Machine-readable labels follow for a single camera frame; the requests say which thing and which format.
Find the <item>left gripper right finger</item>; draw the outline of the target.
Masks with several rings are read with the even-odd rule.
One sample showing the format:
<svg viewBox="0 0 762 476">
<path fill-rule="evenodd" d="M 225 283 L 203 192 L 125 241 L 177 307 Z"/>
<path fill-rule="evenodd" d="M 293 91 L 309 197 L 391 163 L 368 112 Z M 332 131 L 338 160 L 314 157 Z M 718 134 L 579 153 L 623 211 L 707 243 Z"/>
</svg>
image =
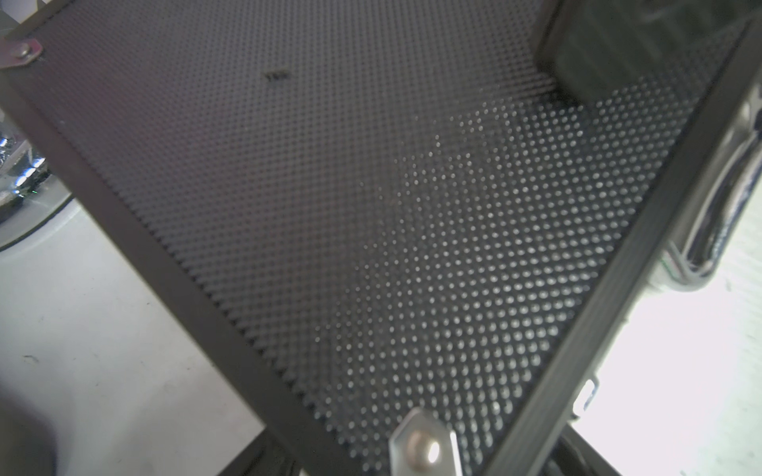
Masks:
<svg viewBox="0 0 762 476">
<path fill-rule="evenodd" d="M 620 476 L 601 454 L 567 424 L 544 464 L 544 476 Z"/>
</svg>

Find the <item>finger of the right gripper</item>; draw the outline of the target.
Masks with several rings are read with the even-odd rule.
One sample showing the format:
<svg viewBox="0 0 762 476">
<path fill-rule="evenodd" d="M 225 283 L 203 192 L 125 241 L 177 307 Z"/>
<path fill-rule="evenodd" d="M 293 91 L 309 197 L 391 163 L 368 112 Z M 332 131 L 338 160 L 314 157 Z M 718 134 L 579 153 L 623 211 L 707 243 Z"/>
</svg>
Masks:
<svg viewBox="0 0 762 476">
<path fill-rule="evenodd" d="M 759 1 L 544 1 L 534 59 L 567 94 L 592 101 L 760 14 Z"/>
</svg>

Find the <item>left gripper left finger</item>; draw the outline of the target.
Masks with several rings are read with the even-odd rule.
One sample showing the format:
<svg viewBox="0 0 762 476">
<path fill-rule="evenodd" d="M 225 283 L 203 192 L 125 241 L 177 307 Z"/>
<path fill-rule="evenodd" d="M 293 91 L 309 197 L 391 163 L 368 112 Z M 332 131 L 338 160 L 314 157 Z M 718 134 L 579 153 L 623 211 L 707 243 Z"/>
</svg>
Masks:
<svg viewBox="0 0 762 476">
<path fill-rule="evenodd" d="M 300 476 L 301 465 L 272 432 L 263 430 L 219 476 Z"/>
</svg>

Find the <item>black poker case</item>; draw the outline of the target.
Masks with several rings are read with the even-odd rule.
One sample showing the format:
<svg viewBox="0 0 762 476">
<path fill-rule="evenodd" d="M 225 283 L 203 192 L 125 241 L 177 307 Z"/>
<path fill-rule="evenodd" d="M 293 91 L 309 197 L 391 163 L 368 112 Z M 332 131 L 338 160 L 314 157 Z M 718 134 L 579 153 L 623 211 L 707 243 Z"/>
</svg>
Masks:
<svg viewBox="0 0 762 476">
<path fill-rule="evenodd" d="M 761 59 L 749 20 L 577 104 L 537 1 L 54 1 L 1 104 L 312 475 L 415 409 L 536 475 Z"/>
</svg>

